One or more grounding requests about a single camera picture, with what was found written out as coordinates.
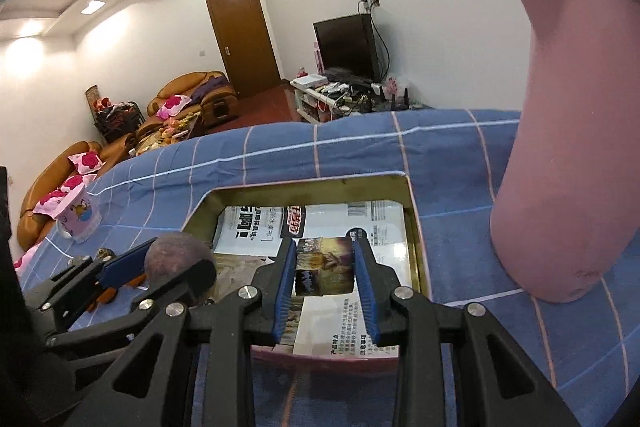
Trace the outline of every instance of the paper cup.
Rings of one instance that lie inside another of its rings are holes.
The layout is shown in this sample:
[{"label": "paper cup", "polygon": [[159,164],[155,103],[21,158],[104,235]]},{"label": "paper cup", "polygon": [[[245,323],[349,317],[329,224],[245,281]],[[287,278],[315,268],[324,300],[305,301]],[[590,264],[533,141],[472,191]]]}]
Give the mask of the paper cup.
[{"label": "paper cup", "polygon": [[54,218],[58,222],[58,227],[68,233],[76,243],[89,239],[102,220],[84,184],[78,185],[69,192],[60,203]]}]

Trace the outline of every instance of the sofa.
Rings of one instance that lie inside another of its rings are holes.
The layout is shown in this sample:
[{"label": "sofa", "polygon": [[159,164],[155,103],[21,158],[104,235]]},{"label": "sofa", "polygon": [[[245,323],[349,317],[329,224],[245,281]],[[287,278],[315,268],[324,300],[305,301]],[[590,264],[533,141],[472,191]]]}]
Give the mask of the sofa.
[{"label": "sofa", "polygon": [[20,209],[20,221],[16,230],[20,247],[24,251],[29,250],[42,241],[53,227],[53,219],[45,214],[33,214],[33,208],[38,200],[60,187],[69,176],[76,174],[73,164],[67,158],[68,156],[94,150],[104,162],[102,168],[97,172],[100,177],[129,157],[129,150],[135,145],[135,139],[134,134],[127,134],[105,147],[97,142],[78,142],[60,153],[60,156],[53,160],[37,177],[24,197]]},{"label": "sofa", "polygon": [[[222,71],[209,71],[208,73],[197,71],[174,78],[166,84],[146,107],[148,118],[138,129],[136,133],[138,138],[146,136],[151,130],[162,125],[162,120],[156,116],[156,112],[169,97],[176,94],[191,96],[198,86],[217,76],[224,76],[224,73]],[[180,118],[187,116],[189,113],[200,111],[204,127],[212,127],[237,117],[239,114],[238,109],[238,94],[231,84],[227,84],[207,93],[200,105],[192,105],[185,108],[175,118],[180,120]]]}]

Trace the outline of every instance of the television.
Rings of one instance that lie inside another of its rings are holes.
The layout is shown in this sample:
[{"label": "television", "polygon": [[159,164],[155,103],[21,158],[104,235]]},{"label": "television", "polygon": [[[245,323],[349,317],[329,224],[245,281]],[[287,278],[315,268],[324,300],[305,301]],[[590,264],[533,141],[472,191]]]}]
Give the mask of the television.
[{"label": "television", "polygon": [[350,15],[314,24],[325,69],[343,68],[380,82],[378,52],[370,14]]}]

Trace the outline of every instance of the purple ball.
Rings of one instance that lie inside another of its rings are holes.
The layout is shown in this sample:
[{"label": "purple ball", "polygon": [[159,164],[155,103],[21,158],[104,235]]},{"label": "purple ball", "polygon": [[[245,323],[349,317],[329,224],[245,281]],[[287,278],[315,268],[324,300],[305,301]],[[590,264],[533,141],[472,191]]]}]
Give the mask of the purple ball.
[{"label": "purple ball", "polygon": [[149,284],[172,277],[190,268],[202,259],[213,261],[209,247],[184,232],[171,232],[158,237],[145,257],[145,273]]}]

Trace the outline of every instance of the screw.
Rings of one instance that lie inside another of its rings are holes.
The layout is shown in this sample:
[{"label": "screw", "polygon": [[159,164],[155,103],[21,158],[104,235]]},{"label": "screw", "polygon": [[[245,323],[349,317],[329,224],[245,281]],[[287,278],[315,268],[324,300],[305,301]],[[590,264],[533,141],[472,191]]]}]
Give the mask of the screw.
[{"label": "screw", "polygon": [[469,315],[473,315],[474,317],[482,317],[486,313],[486,308],[480,303],[472,302],[466,307],[466,311],[469,312]]},{"label": "screw", "polygon": [[154,305],[154,300],[153,299],[145,299],[142,302],[140,302],[140,304],[138,304],[138,309],[139,310],[148,310],[153,305]]},{"label": "screw", "polygon": [[409,286],[398,286],[394,290],[394,295],[399,299],[407,300],[414,296],[414,291]]},{"label": "screw", "polygon": [[184,312],[184,304],[181,302],[172,302],[164,309],[164,312],[170,317],[177,317]]},{"label": "screw", "polygon": [[242,288],[238,290],[238,295],[242,299],[253,299],[258,295],[258,288],[254,286],[242,286]]}]

